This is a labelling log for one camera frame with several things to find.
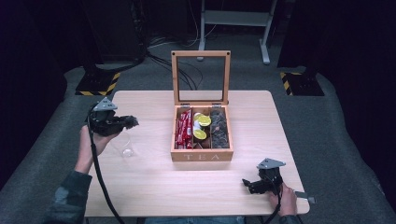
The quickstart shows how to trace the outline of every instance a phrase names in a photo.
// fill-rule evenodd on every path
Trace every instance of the wooden table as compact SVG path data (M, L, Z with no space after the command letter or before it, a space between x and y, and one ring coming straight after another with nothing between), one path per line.
M304 191L269 91L229 91L234 154L232 161L172 162L172 91L118 91L117 116L133 115L139 126L125 131L134 155L123 158L107 145L99 157L103 179L122 217L257 216L272 214L268 194L250 194L242 178L260 180L265 158L283 161L288 186ZM112 217L92 167L86 217ZM298 213L309 203L298 199Z

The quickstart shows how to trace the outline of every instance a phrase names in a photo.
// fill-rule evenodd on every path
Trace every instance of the black speaker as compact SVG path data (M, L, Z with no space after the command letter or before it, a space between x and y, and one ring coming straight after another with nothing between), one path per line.
M146 54L143 9L135 0L83 0L103 62L141 62Z

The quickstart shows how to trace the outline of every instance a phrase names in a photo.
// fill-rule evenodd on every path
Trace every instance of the wooden box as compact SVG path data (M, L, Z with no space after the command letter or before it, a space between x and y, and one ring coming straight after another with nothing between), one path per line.
M188 77L179 68L180 64L185 64L181 61L186 58L197 61L199 57L204 57L204 62L210 59L215 60L214 63L207 63L207 65L215 65L218 69L210 69L203 62L199 63L207 69L205 75L209 74L205 80L216 82L222 79L218 90L196 90L191 85L189 86L192 90L182 88L181 81L187 83ZM175 98L172 161L230 161L232 159L233 139L228 112L230 60L231 52L228 50L172 51ZM216 80L210 77L213 71L219 74Z

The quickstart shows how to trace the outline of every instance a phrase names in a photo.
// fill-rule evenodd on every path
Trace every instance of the clear glass cup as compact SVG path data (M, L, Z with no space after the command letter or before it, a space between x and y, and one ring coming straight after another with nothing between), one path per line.
M121 132L110 141L122 157L131 157L134 154L131 143L131 136L127 132Z

